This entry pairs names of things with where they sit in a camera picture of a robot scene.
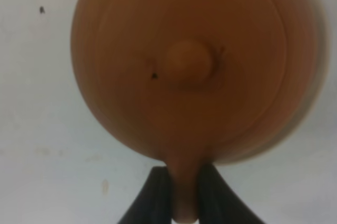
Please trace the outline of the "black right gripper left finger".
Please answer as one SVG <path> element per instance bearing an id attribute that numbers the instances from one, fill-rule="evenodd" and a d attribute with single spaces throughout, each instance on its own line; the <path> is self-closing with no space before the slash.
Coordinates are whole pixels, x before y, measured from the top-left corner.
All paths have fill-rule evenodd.
<path id="1" fill-rule="evenodd" d="M 172 222 L 172 182 L 167 167 L 153 167 L 121 224 L 165 224 Z"/>

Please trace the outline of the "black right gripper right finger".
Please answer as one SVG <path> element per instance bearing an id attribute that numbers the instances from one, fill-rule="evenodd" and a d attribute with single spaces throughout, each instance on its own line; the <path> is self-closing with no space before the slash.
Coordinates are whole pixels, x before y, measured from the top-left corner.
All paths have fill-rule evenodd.
<path id="1" fill-rule="evenodd" d="M 204 165 L 198 174 L 197 203 L 199 223 L 264 224 L 212 164 Z"/>

